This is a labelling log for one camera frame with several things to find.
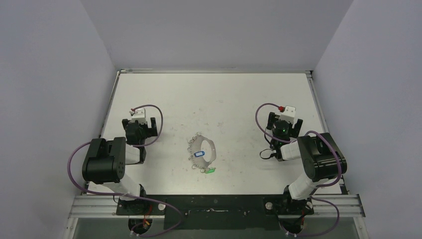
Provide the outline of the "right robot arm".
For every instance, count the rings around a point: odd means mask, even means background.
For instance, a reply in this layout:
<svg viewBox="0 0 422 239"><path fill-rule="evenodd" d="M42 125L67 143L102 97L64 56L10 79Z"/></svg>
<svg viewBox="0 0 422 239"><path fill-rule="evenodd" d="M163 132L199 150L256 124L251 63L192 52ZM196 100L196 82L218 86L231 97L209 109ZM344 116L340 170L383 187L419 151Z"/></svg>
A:
<svg viewBox="0 0 422 239"><path fill-rule="evenodd" d="M266 129L271 131L267 140L271 150L270 158L277 161L300 160L302 173L288 185L281 200L282 209L289 214L301 207L301 200L307 199L317 188L329 180L339 180L347 171L347 162L330 133L308 132L299 136L303 120L293 122L293 117L270 112Z"/></svg>

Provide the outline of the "blue tagged key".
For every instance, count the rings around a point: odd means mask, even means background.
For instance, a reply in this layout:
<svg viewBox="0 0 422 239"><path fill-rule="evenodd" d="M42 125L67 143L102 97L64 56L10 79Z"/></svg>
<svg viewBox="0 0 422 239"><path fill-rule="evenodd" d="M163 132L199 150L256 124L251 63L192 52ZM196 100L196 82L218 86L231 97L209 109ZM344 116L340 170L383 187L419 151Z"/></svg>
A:
<svg viewBox="0 0 422 239"><path fill-rule="evenodd" d="M205 152L204 151L198 151L198 152L195 152L194 153L194 157L202 157L204 155L205 155Z"/></svg>

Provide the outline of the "large metal key ring plate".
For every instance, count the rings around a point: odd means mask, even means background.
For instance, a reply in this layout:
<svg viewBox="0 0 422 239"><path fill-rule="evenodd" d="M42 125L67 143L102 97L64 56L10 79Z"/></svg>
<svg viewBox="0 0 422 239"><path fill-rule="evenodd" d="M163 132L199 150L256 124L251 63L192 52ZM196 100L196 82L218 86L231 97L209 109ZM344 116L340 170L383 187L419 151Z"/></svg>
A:
<svg viewBox="0 0 422 239"><path fill-rule="evenodd" d="M210 167L216 160L216 147L212 140L197 132L188 141L187 152L193 169L199 169L205 174L215 172L215 167Z"/></svg>

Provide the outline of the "green tagged key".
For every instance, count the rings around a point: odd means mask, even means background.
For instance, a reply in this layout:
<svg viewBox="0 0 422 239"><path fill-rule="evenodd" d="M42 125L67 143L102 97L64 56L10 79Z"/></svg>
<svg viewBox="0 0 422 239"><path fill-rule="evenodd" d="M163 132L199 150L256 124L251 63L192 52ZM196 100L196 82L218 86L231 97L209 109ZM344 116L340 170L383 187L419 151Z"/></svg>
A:
<svg viewBox="0 0 422 239"><path fill-rule="evenodd" d="M205 174L210 174L210 173L215 172L215 170L216 170L216 168L215 168L215 167L206 168L206 169L204 170L204 173L205 173Z"/></svg>

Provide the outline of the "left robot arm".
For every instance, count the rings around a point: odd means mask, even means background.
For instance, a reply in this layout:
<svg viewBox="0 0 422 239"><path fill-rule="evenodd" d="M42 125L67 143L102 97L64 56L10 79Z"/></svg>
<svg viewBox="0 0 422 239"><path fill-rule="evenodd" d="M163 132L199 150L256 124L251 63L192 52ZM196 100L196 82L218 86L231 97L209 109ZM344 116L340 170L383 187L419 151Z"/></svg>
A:
<svg viewBox="0 0 422 239"><path fill-rule="evenodd" d="M125 169L127 165L144 163L146 139L158 136L156 119L150 118L150 122L148 125L146 118L123 119L125 136L113 140L93 139L82 167L86 181L119 194L121 200L129 201L129 208L138 215L147 211L149 202L143 186L128 176Z"/></svg>

